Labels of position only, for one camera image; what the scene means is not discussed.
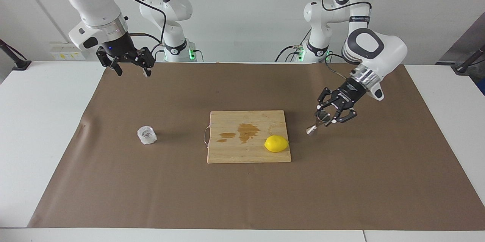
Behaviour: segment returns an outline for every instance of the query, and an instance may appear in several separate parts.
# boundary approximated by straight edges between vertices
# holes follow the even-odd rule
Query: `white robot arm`
[[[196,46],[185,38],[182,26],[176,21],[187,20],[192,16],[192,5],[188,0],[144,0],[147,4],[163,10],[166,18],[158,11],[140,4],[143,17],[164,31],[166,61],[197,61]]]
[[[69,2],[78,10],[81,17],[81,22],[69,32],[69,37],[79,49],[99,47],[97,57],[102,65],[114,69],[120,76],[123,71],[118,62],[131,62],[142,67],[145,74],[150,76],[150,68],[153,67],[155,59],[147,47],[135,48],[128,34],[126,18],[123,17],[114,0],[69,0]],[[170,2],[159,7],[174,20],[188,19],[192,14],[192,6],[187,0],[161,0],[161,2]],[[168,30],[168,40],[174,39],[175,35],[172,35],[172,32],[172,29]],[[183,36],[181,28],[177,33]]]
[[[349,21],[348,37],[342,48],[345,61],[358,66],[336,90],[324,88],[318,98],[315,125],[307,129],[311,135],[320,125],[344,123],[355,116],[354,104],[366,93],[376,100],[384,98],[380,82],[405,58],[407,47],[400,38],[376,33],[368,28],[372,0],[324,0],[305,7],[305,19],[312,26],[305,44],[303,61],[321,62],[328,49],[331,29],[327,23]],[[325,108],[333,106],[333,116]]]

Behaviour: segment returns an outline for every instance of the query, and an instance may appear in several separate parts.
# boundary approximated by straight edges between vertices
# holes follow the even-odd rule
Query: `brown paper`
[[[351,66],[333,64],[347,74]],[[485,208],[403,66],[308,137],[323,64],[107,70],[29,227],[485,230]],[[207,164],[211,111],[285,111],[291,163]],[[156,143],[136,135],[149,125]]]

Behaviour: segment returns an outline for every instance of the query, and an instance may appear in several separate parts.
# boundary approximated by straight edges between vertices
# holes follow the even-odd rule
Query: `cutting board handle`
[[[208,125],[206,127],[206,130],[204,130],[204,143],[206,144],[206,147],[209,148],[209,140],[211,138],[211,125]]]

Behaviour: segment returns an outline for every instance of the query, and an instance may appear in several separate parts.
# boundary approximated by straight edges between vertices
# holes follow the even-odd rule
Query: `lemon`
[[[272,135],[266,139],[264,147],[271,152],[281,152],[288,147],[288,140],[279,135]]]

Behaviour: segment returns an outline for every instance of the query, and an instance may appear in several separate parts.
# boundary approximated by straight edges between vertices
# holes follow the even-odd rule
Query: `table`
[[[485,108],[485,97],[469,78],[456,76],[447,66],[406,68],[485,203],[485,152],[480,152],[485,149],[485,112],[481,110]],[[103,71],[97,62],[38,61],[27,71],[10,73],[0,85],[0,227],[27,225]],[[66,237],[96,237],[100,241],[130,237],[167,241],[214,241],[224,237],[241,241],[484,241],[485,231],[0,230],[0,241],[55,241]]]

